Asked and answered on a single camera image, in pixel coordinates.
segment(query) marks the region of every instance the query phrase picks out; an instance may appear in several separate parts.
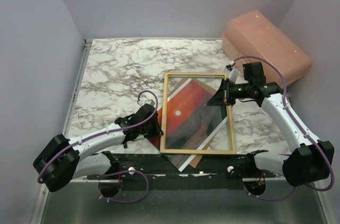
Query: marble surface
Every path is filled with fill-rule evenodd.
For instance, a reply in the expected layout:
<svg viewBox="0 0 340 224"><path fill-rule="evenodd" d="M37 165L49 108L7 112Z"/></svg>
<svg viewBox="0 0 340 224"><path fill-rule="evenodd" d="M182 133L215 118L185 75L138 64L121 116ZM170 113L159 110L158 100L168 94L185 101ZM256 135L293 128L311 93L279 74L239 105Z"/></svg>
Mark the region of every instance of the marble surface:
<svg viewBox="0 0 340 224"><path fill-rule="evenodd" d="M164 72L221 72L229 61L221 40L94 40L68 137L86 135L117 117L136 112L141 90L152 90L161 101ZM290 152L277 126L256 103L238 102L233 118L238 153L259 149ZM159 153L146 139L129 142L127 149L122 145L108 149L116 153Z"/></svg>

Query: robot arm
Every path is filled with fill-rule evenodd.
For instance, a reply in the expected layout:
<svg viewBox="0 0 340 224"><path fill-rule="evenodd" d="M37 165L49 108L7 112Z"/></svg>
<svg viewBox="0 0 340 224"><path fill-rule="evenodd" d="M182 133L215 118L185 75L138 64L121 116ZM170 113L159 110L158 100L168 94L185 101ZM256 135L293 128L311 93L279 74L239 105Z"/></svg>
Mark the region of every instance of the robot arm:
<svg viewBox="0 0 340 224"><path fill-rule="evenodd" d="M231 66L227 66L227 69L233 70ZM283 100L283 91L277 83L266 82L260 62L244 64L243 71L244 78L249 83L235 84L228 79L222 80L218 91L207 105L234 105L235 100L240 98L255 100L278 126L292 152L290 156L285 156L257 151L253 154L255 166L260 170L283 175L294 187L327 178L329 168L317 148L320 147L331 163L334 154L332 144L329 141L321 142L308 129L292 109L289 100Z"/></svg>
<svg viewBox="0 0 340 224"><path fill-rule="evenodd" d="M62 134L55 136L33 163L38 181L54 192L74 178L105 174L115 160L110 154L96 153L114 145L125 146L139 136L163 135L157 116L156 108L146 103L135 114L119 117L102 130L70 139Z"/></svg>

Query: metal edge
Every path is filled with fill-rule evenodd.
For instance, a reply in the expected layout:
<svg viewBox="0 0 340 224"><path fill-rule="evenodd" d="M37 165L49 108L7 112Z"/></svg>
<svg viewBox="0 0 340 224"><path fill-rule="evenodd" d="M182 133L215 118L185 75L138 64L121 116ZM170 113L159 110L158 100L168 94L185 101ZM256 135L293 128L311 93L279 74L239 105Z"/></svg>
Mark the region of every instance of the metal edge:
<svg viewBox="0 0 340 224"><path fill-rule="evenodd" d="M90 50L91 50L91 46L92 46L92 40L91 39L85 40L84 51L83 51L83 54L82 54L82 57L81 57L78 74L77 74L75 85L74 85L74 88L73 88L72 98L71 98L71 101L70 101L69 109L67 110L65 123L64 123L64 126L63 126L63 134L65 135L65 137L67 137L67 134L69 132L69 128L70 128L70 125L71 125L71 119L72 119L73 112L74 112L74 109L75 109L75 103L77 102L77 98L78 98L78 94L79 94L78 89L81 85L81 81L82 81L83 76L84 76L87 60L88 60ZM46 185L41 184L30 224L39 224L43 220L44 209L45 209L45 205L46 205L46 202L47 202L48 193L49 193L49 191L48 191Z"/></svg>
<svg viewBox="0 0 340 224"><path fill-rule="evenodd" d="M315 182L315 186L317 188L323 188L323 187L325 187L325 183L324 183L323 180L320 180L320 181ZM326 223L337 224L338 221L335 218L333 208L332 208L332 206L329 202L329 199L327 198L328 192L318 191L317 193L318 193L318 197L319 197L319 200L320 200L320 205L321 205L322 211L323 211L324 216L325 216Z"/></svg>
<svg viewBox="0 0 340 224"><path fill-rule="evenodd" d="M64 123L64 127L63 127L63 135L65 137L67 137L69 133L71 120L72 120L73 112L75 109L75 103L77 102L77 99L78 99L79 88L83 80L83 76L84 76L87 60L90 54L91 46L92 46L92 40L85 40L85 46L84 46L83 55L81 57L80 67L79 67L78 74L76 77L75 85L74 85L73 92L72 92L72 98L70 101L69 109L67 111L66 120Z"/></svg>
<svg viewBox="0 0 340 224"><path fill-rule="evenodd" d="M136 39L141 39L141 40L148 40L148 39L170 39L170 40L184 40L184 39L189 39L189 40L223 40L222 37L214 37L214 38L195 38L195 37L112 37L112 38L95 38L93 40L106 40L106 39L122 39L122 40L136 40Z"/></svg>
<svg viewBox="0 0 340 224"><path fill-rule="evenodd" d="M257 182L259 178L243 178L243 182ZM266 181L278 181L278 180L286 180L285 177L266 177Z"/></svg>
<svg viewBox="0 0 340 224"><path fill-rule="evenodd" d="M110 180L89 180L86 177L79 177L79 178L70 180L70 183L118 183L118 182L119 182L119 180L114 180L114 179L110 179Z"/></svg>
<svg viewBox="0 0 340 224"><path fill-rule="evenodd" d="M32 215L30 224L41 223L43 219L46 201L47 201L47 195L48 195L48 189L45 184L42 184L40 186L38 198L37 198L34 210L33 210L33 215Z"/></svg>

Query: picture frame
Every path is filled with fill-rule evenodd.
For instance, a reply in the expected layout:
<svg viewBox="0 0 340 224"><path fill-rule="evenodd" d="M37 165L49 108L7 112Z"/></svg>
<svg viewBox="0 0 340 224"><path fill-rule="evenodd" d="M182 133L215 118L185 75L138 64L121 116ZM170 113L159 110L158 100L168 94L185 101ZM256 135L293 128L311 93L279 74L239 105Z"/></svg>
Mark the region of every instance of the picture frame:
<svg viewBox="0 0 340 224"><path fill-rule="evenodd" d="M236 143L234 134L234 122L232 115L232 107L226 106L227 126L229 130L230 149L229 150L193 150L193 149L167 149L166 148L166 121L167 121L167 105L168 105L168 83L170 77L182 78L212 78L226 79L226 73L197 73L197 72L166 72L164 76L164 95L163 95L163 111L161 117L161 129L164 135L160 138L160 152L166 154L236 154Z"/></svg>

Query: purple cable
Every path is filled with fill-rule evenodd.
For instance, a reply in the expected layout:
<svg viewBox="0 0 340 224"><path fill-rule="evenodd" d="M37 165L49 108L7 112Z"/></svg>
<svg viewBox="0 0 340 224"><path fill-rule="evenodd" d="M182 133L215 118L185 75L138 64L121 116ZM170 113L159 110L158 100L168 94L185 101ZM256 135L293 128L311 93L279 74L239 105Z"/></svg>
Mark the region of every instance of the purple cable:
<svg viewBox="0 0 340 224"><path fill-rule="evenodd" d="M117 202L117 203L126 203L126 204L131 204L131 203L136 203L138 201L141 201L142 199L144 199L147 195L148 195L148 191L149 191L149 181L148 181L148 178L146 177L145 174L143 174L142 172L139 172L137 170L126 170L126 171L120 171L120 172L116 172L116 173L113 173L113 174L108 174L108 175L97 175L98 177L109 177L109 176L113 176L113 175L120 175L120 174L126 174L126 173L137 173L137 174L140 174L141 176L143 176L143 178L145 179L145 182L146 182L146 188L145 188L145 192L143 195L141 195L139 198L137 199L134 199L134 200L128 200L128 201L125 201L125 200L118 200L118 199L112 199L110 197L104 197L101 193L101 190L99 188L99 194L100 194L100 198L104 198L106 200L109 200L109 201L112 201L112 202Z"/></svg>
<svg viewBox="0 0 340 224"><path fill-rule="evenodd" d="M271 201L271 202L277 202L277 201L283 201L283 200L289 199L292 195L294 195L294 194L296 193L296 187L293 187L293 190L292 190L288 195L286 195L286 196L284 196L284 197L281 197L280 199L270 199L270 198L268 198L268 197L255 196L255 195L251 194L251 193L247 190L246 186L244 186L244 185L243 185L243 188L244 188L244 190L248 193L249 196L252 196L252 197L254 197L254 198L256 198L256 199L260 199L260 200L264 200L264 201Z"/></svg>
<svg viewBox="0 0 340 224"><path fill-rule="evenodd" d="M151 119L151 118L154 116L154 114L157 112L157 108L158 108L158 99L157 99L157 96L156 96L152 91L150 91L150 90L143 90L143 91L141 91L141 92L138 94L138 101L137 101L137 102L139 102L140 96L141 96L143 93L145 93L145 92L150 93L151 95L153 95L153 97L154 97L155 100L156 100L155 110L152 112L152 114L151 114L148 118L146 118L145 120L143 120L143 121L141 121L141 122L139 122L139 123L137 123L137 124L134 124L134 125L128 126L128 127L121 127L121 128L116 128L116 129L114 129L114 130L109 130L109 133L118 132L118 131L123 131L123 130L129 130L129 129L131 129L131 128L138 127L138 126L144 124L145 122L147 122L149 119ZM101 136L101 135L104 135L104 134L107 134L106 131L103 131L103 132L100 132L100 133L91 135L91 136L89 136L89 137L87 137L87 138L84 138L84 139L81 140L81 142L82 142L82 143L87 142L87 141L89 141L89 140L91 140L91 139L93 139L93 138L95 138L95 137L98 137L98 136ZM61 150L61 151L58 152L57 154L55 154L54 157L51 158L51 160L44 166L44 168L43 168L43 169L41 170L41 172L39 173L39 175L38 175L38 183L40 183L40 184L44 183L44 181L42 180L42 176L43 176L44 172L47 170L47 168L53 163L53 161L55 161L55 160L56 160L61 154L63 154L65 151L67 151L68 149L70 149L70 148L72 148L72 147L74 147L74 146L76 146L76 145L78 145L78 144L79 144L79 142L72 143L72 144L66 146L63 150Z"/></svg>
<svg viewBox="0 0 340 224"><path fill-rule="evenodd" d="M242 59L242 58L254 58L254 59L258 59L262 62L265 62L266 64L268 64L270 67L272 67L280 76L282 82L283 82L283 96L282 96L282 100L283 100L283 105L286 107L287 106L287 102L286 102L286 96L287 96L287 84L286 84L286 80L284 79L282 73L275 67L273 66L270 62L268 62L267 60L263 59L263 58L259 58L259 57L255 57L255 56L243 56L243 57L238 57L234 60L234 62ZM325 155L325 153L323 152L323 150L320 148L320 146L313 140L313 138L310 135L306 135L307 131L304 130L304 128L301 126L301 124L299 123L299 121L294 117L294 115L292 114L292 112L289 110L289 108L285 108L285 110L287 111L288 115L290 116L290 118L293 120L293 122L296 124L296 126L302 131L303 134L305 134L305 137L315 146L315 148L317 148L317 150L319 151L319 153L321 154L322 158L324 159L328 169L329 169L329 173L330 173L330 183L326 188L316 188L314 186L311 186L309 184L306 184L306 186L308 188L311 188L315 191L328 191L330 190L335 182L335 175L334 175L334 171L333 168L327 158L327 156Z"/></svg>

